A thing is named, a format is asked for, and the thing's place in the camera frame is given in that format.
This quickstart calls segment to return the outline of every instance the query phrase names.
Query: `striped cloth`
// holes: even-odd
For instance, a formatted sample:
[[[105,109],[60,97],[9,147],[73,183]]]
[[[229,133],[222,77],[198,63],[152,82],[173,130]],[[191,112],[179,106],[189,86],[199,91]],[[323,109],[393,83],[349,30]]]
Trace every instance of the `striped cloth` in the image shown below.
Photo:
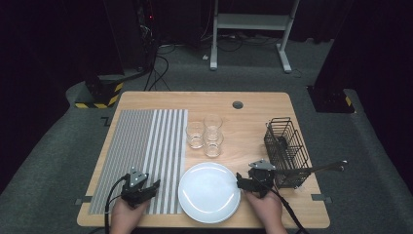
[[[184,173],[187,119],[185,109],[122,110],[89,214],[104,214],[111,187],[132,167],[149,174],[144,188],[161,180],[148,214],[181,214],[177,188]],[[118,184],[112,197],[121,194],[122,185]]]

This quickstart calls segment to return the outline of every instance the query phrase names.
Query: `wire basket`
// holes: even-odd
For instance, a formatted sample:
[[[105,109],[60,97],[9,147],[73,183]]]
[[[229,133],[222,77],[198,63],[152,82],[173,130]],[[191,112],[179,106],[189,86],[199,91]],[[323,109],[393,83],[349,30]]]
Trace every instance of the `wire basket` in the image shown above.
[[[310,173],[299,173],[297,169],[307,169],[309,155],[303,139],[290,118],[274,118],[267,124],[264,136],[270,163],[276,167],[275,181],[278,188],[297,188]]]

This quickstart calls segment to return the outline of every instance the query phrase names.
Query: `plate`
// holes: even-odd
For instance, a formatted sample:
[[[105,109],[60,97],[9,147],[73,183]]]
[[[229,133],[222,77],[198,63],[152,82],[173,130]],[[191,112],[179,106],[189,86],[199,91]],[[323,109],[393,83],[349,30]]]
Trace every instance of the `plate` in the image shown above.
[[[237,210],[241,191],[237,179],[226,167],[202,163],[183,175],[178,186],[178,200],[183,211],[196,221],[217,223]]]

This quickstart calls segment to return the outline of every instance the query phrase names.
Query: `wooden tabletop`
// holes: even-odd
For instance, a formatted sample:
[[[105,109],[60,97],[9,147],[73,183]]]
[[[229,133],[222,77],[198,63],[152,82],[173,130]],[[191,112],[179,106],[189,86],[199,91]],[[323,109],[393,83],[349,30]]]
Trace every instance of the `wooden tabletop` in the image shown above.
[[[240,101],[244,107],[233,107]],[[290,117],[295,129],[300,132],[291,100],[286,93],[245,92],[124,92],[97,160],[94,174],[86,192],[93,196],[102,172],[108,148],[114,135],[121,110],[126,109],[188,109],[188,121],[203,121],[209,113],[222,117],[222,133],[225,137],[222,154],[208,158],[203,150],[187,146],[185,171],[203,162],[222,164],[234,174],[248,177],[249,163],[260,159],[268,160],[264,145],[266,123],[276,117]],[[330,221],[323,201],[313,201],[312,194],[320,194],[316,176],[310,175],[297,189],[283,188],[281,195],[294,210],[297,218],[306,228],[325,228]],[[81,226],[104,226],[103,214],[89,214],[90,203],[83,203],[78,215]],[[296,228],[289,213],[284,210],[282,222],[286,228]],[[147,214],[140,223],[142,227],[203,227],[203,228],[259,228],[259,219],[242,194],[237,211],[227,220],[206,224],[182,214]]]

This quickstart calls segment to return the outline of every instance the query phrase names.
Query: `hand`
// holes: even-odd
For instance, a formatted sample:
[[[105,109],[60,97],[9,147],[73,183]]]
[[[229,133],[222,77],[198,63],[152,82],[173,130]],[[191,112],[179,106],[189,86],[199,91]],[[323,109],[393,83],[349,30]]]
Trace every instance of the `hand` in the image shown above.
[[[262,221],[267,234],[286,234],[282,225],[282,201],[269,191],[264,198],[257,198],[249,191],[244,192],[246,199]]]
[[[150,200],[133,209],[124,199],[118,198],[112,210],[110,233],[130,234],[139,223],[149,203]]]

